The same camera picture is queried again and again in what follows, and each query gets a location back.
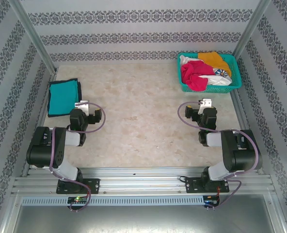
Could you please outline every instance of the pink cloth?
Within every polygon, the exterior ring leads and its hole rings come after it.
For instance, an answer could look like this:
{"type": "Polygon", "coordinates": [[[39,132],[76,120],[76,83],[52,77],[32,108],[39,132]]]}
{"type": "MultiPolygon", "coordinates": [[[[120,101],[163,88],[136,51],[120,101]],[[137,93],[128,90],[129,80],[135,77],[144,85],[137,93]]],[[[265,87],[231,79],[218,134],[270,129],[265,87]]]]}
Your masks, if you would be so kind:
{"type": "Polygon", "coordinates": [[[203,61],[189,61],[181,67],[181,81],[193,91],[206,90],[208,79],[200,75],[215,75],[215,72],[203,61]]]}

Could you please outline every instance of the teal plastic basket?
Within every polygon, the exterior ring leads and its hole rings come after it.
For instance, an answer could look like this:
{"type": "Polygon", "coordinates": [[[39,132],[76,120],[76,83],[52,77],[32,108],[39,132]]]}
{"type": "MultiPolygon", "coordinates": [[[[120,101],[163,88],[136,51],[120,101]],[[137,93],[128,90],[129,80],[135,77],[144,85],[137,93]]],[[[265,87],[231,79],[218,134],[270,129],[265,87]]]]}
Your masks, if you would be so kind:
{"type": "MultiPolygon", "coordinates": [[[[181,70],[180,70],[180,56],[184,55],[186,57],[190,58],[197,58],[197,53],[187,53],[187,52],[182,52],[178,54],[178,60],[177,60],[177,68],[178,68],[178,77],[179,77],[179,82],[181,84],[181,89],[182,91],[186,92],[196,92],[191,90],[188,85],[184,84],[181,81],[181,70]]],[[[215,86],[215,85],[207,85],[207,88],[205,91],[200,91],[200,92],[207,92],[207,93],[229,93],[230,91],[234,89],[238,89],[241,87],[241,77],[239,73],[239,68],[237,66],[237,62],[234,58],[233,55],[231,54],[220,54],[222,59],[229,65],[231,72],[232,72],[232,83],[229,86],[215,86]]]]}

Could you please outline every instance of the marble floor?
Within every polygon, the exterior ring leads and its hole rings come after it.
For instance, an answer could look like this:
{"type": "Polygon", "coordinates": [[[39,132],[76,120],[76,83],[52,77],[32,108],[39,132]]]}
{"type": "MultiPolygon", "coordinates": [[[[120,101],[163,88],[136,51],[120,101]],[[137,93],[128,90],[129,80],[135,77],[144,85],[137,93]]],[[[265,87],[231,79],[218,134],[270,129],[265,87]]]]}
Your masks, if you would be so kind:
{"type": "MultiPolygon", "coordinates": [[[[218,111],[217,129],[239,129],[230,94],[182,92],[173,63],[59,67],[56,80],[71,78],[81,82],[82,99],[102,106],[107,116],[104,127],[88,134],[83,147],[66,146],[65,156],[77,167],[210,166],[219,162],[221,148],[203,147],[198,130],[179,120],[177,108],[186,101],[211,98],[218,111]]],[[[68,124],[69,116],[46,117],[44,123],[49,127],[68,124]]],[[[99,125],[89,125],[88,130],[99,125]]]]}

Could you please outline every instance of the purple cable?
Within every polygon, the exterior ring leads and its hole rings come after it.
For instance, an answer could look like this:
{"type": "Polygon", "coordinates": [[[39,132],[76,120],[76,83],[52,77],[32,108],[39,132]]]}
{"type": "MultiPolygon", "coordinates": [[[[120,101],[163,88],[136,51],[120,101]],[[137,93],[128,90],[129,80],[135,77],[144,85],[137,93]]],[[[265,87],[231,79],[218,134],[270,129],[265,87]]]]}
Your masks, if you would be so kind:
{"type": "MultiPolygon", "coordinates": [[[[75,132],[75,133],[93,133],[93,132],[96,132],[96,131],[100,130],[100,129],[103,127],[103,125],[105,124],[105,121],[106,121],[105,111],[102,109],[102,107],[100,107],[99,105],[97,105],[97,104],[95,104],[95,103],[86,102],[86,103],[80,103],[79,105],[83,105],[83,104],[91,104],[91,105],[94,105],[94,106],[100,108],[101,111],[102,111],[102,113],[104,114],[104,121],[103,121],[103,123],[102,123],[101,126],[98,127],[96,130],[92,130],[92,131],[85,131],[85,132],[82,132],[82,131],[72,131],[72,130],[69,130],[69,131],[75,132]]],[[[49,170],[50,170],[50,172],[51,172],[55,177],[57,177],[58,179],[62,179],[62,180],[67,181],[67,182],[79,184],[79,185],[81,185],[81,186],[83,186],[83,187],[85,187],[85,188],[87,189],[87,195],[86,195],[86,197],[88,197],[88,200],[87,200],[87,202],[85,203],[84,206],[82,206],[82,207],[81,207],[80,209],[78,209],[78,210],[73,210],[73,209],[71,208],[72,205],[73,205],[73,202],[70,203],[70,206],[69,206],[70,211],[71,211],[71,212],[75,211],[75,212],[77,213],[77,212],[83,210],[85,207],[87,207],[87,205],[90,203],[90,200],[91,200],[91,189],[90,189],[87,185],[85,185],[85,184],[83,184],[83,183],[80,183],[80,182],[78,182],[78,181],[73,181],[73,180],[70,180],[70,179],[61,177],[60,175],[56,174],[56,173],[53,171],[53,161],[54,161],[54,151],[55,151],[55,129],[56,129],[56,127],[54,127],[53,130],[52,130],[52,150],[51,150],[51,160],[50,160],[49,170]]]]}
{"type": "MultiPolygon", "coordinates": [[[[191,127],[193,127],[193,128],[200,129],[200,130],[207,130],[207,131],[211,131],[211,132],[214,132],[214,133],[220,132],[219,130],[211,130],[211,129],[208,129],[208,128],[203,128],[203,127],[191,125],[191,124],[189,124],[188,122],[186,122],[186,121],[181,117],[179,111],[180,111],[180,109],[181,109],[181,107],[182,107],[183,105],[188,104],[188,103],[201,104],[201,102],[189,101],[189,102],[185,102],[185,103],[181,104],[181,105],[178,107],[178,111],[177,111],[178,117],[180,118],[180,120],[181,120],[183,123],[185,123],[186,125],[189,125],[189,126],[191,126],[191,127]]],[[[246,133],[244,133],[243,131],[240,131],[240,130],[232,129],[231,131],[238,132],[238,133],[242,134],[243,136],[245,136],[245,138],[248,139],[248,141],[251,143],[251,145],[253,146],[253,148],[254,148],[254,150],[255,150],[255,163],[253,164],[253,166],[252,166],[249,170],[243,171],[243,172],[236,172],[235,174],[230,174],[230,175],[226,176],[226,177],[224,178],[224,180],[229,179],[229,178],[231,178],[231,177],[233,177],[233,176],[236,176],[237,174],[246,174],[246,173],[248,173],[248,172],[254,170],[254,169],[256,168],[258,162],[259,162],[258,149],[257,149],[257,147],[256,147],[256,145],[255,145],[255,142],[251,139],[251,137],[248,136],[248,135],[247,135],[246,133]]],[[[240,180],[227,180],[227,181],[228,181],[228,182],[239,182],[239,185],[238,185],[238,187],[231,193],[231,195],[228,196],[228,198],[226,198],[226,199],[225,199],[222,203],[220,203],[218,206],[221,206],[221,205],[223,205],[225,202],[227,202],[227,201],[239,190],[239,188],[241,187],[241,181],[240,181],[240,180]]]]}

